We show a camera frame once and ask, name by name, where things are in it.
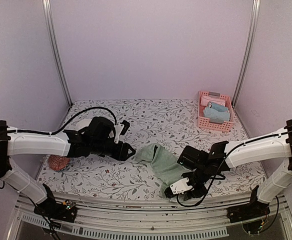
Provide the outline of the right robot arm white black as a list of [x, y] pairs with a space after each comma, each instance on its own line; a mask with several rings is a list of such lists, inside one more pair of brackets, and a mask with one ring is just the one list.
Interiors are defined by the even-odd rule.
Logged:
[[292, 119], [285, 127], [259, 137], [242, 141], [221, 141], [214, 143], [209, 152], [186, 146], [178, 164], [190, 171], [169, 186], [173, 195], [187, 198], [207, 196], [209, 189], [204, 185], [223, 171], [248, 163], [270, 159], [282, 159], [272, 175], [251, 192], [250, 202], [244, 213], [255, 218], [267, 207], [275, 196], [292, 183]]

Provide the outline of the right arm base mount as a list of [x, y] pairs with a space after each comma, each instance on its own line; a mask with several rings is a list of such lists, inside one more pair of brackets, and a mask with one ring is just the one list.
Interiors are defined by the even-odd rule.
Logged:
[[226, 216], [231, 223], [236, 223], [262, 217], [269, 213], [269, 203], [262, 203], [258, 199], [251, 199], [249, 203], [227, 208]]

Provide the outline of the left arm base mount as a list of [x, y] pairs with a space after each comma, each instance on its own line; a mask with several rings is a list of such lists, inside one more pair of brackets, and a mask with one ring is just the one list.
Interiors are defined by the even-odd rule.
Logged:
[[65, 200], [62, 203], [58, 203], [52, 198], [48, 198], [42, 203], [37, 204], [34, 209], [34, 213], [37, 215], [69, 223], [74, 223], [77, 211], [78, 209], [74, 202]]

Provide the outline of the light blue towel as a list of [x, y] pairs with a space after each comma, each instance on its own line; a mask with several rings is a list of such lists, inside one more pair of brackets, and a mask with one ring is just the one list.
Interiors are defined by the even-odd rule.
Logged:
[[205, 107], [203, 110], [203, 116], [217, 122], [228, 122], [231, 114], [229, 112], [218, 112], [214, 109]]

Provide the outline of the green towel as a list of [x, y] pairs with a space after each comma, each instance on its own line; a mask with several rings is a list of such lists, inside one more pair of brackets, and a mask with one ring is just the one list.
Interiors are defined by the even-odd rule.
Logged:
[[135, 155], [137, 161], [150, 163], [156, 178], [162, 181], [160, 197], [167, 198], [164, 191], [176, 181], [182, 179], [182, 174], [188, 172], [186, 168], [177, 163], [177, 158], [162, 145], [149, 144]]

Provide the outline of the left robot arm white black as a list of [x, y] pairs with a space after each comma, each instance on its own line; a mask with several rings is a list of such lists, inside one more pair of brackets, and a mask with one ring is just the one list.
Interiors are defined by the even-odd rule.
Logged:
[[37, 183], [13, 160], [14, 155], [53, 155], [67, 158], [98, 155], [126, 161], [136, 151], [120, 141], [130, 124], [112, 123], [101, 116], [79, 121], [74, 130], [39, 132], [7, 126], [0, 120], [0, 180], [29, 197], [38, 214], [55, 218], [70, 213], [72, 206], [57, 203], [48, 186]]

